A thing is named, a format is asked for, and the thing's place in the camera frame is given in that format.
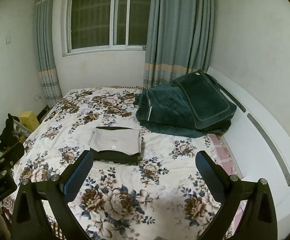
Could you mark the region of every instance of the dark folded garment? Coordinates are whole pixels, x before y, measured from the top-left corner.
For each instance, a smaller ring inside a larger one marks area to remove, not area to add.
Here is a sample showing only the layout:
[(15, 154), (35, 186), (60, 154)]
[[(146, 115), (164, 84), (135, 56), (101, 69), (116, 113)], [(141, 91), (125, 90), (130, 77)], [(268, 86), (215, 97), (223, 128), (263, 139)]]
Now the dark folded garment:
[(172, 85), (143, 90), (135, 104), (137, 119), (150, 131), (191, 138), (226, 132), (237, 109), (202, 70), (181, 76)]
[[(104, 130), (122, 130), (122, 129), (131, 129), (128, 127), (119, 127), (119, 126), (98, 126), (98, 129)], [(95, 161), (109, 161), (114, 163), (125, 163), (125, 164), (138, 164), (138, 158), (140, 157), (140, 153), (136, 153), (133, 155), (128, 155), (126, 153), (120, 151), (112, 151), (112, 150), (104, 150), (104, 151), (95, 151), (90, 148), (90, 151), (93, 153), (93, 157)]]

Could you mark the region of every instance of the floral bedsheet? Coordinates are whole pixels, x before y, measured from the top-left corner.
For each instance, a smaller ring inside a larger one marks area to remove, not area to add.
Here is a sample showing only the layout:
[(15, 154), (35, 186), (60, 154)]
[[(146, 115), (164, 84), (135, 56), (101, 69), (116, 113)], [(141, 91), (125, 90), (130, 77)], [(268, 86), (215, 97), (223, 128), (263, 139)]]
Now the floral bedsheet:
[[(95, 161), (69, 207), (94, 240), (197, 239), (220, 208), (195, 166), (195, 154), (205, 150), (217, 161), (209, 136), (185, 138), (152, 133), (136, 119), (133, 105), (139, 89), (72, 90), (50, 111), (24, 143), (25, 155), (15, 165), (19, 185), (60, 174), (85, 149), (96, 126), (141, 129), (142, 157), (138, 165)], [(13, 212), (17, 191), (5, 208)], [(51, 224), (56, 224), (43, 201)]]

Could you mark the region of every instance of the blue-gray curtain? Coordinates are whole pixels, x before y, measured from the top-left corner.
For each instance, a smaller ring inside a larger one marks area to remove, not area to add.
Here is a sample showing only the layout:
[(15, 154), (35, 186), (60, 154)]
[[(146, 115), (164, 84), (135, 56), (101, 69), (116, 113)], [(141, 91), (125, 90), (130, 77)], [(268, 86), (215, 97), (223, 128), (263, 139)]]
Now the blue-gray curtain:
[(34, 29), (37, 66), (41, 86), (50, 108), (62, 98), (53, 52), (52, 9), (53, 0), (36, 0)]
[(209, 66), (215, 0), (151, 0), (144, 87)]

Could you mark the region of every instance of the metal screw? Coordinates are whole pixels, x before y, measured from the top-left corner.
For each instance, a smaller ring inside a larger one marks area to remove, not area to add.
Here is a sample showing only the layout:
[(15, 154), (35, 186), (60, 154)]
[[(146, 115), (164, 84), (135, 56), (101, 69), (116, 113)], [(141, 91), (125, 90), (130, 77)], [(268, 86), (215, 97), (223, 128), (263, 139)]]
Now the metal screw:
[(22, 184), (23, 185), (26, 185), (27, 183), (29, 183), (29, 179), (28, 178), (22, 180)]
[(234, 174), (230, 175), (229, 178), (232, 180), (232, 181), (238, 181), (238, 177)]
[(267, 180), (266, 179), (260, 179), (261, 184), (266, 185), (267, 184)]
[(59, 176), (58, 174), (54, 174), (54, 175), (51, 177), (51, 180), (52, 180), (52, 181), (57, 181), (59, 178), (60, 178), (60, 176)]

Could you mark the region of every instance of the window frame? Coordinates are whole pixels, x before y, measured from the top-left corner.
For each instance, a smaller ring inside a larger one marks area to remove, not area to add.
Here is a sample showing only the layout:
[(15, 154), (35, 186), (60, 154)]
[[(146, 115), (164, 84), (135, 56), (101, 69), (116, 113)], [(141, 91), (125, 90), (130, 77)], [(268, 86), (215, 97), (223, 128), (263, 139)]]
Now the window frame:
[(130, 15), (130, 0), (127, 0), (127, 13), (126, 13), (126, 37), (125, 45), (113, 45), (113, 33), (114, 33), (114, 3), (115, 0), (111, 0), (110, 3), (110, 20), (109, 20), (109, 45), (87, 47), (80, 49), (72, 49), (71, 43), (71, 8), (72, 0), (62, 0), (61, 9), (61, 40), (62, 40), (62, 54), (63, 56), (89, 53), (96, 51), (113, 51), (113, 50), (144, 50), (144, 46), (141, 45), (128, 45), (129, 38), (129, 15)]

